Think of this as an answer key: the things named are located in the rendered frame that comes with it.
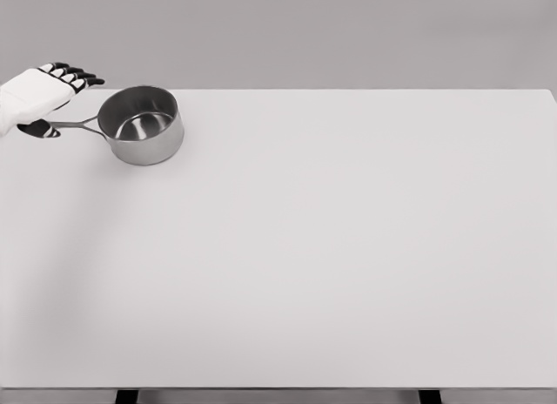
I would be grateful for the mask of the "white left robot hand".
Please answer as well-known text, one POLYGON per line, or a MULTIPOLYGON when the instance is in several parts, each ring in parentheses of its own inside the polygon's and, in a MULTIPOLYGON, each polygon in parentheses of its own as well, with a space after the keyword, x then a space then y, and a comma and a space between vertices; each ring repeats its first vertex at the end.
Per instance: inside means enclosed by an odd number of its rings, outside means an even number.
POLYGON ((16 127, 43 119, 68 104, 81 91, 104 83, 103 78, 84 69, 50 62, 31 67, 0 86, 20 102, 16 127))

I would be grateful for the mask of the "steel saucepan with long handle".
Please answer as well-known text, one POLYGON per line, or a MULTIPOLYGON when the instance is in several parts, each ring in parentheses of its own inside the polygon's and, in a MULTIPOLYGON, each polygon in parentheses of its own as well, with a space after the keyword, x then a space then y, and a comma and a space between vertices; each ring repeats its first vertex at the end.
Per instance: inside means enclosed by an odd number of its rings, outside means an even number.
POLYGON ((92 118, 47 124, 55 130, 80 128, 99 134, 118 159, 139 166, 170 159, 185 138, 178 101, 168 90, 150 85, 117 91, 92 118))

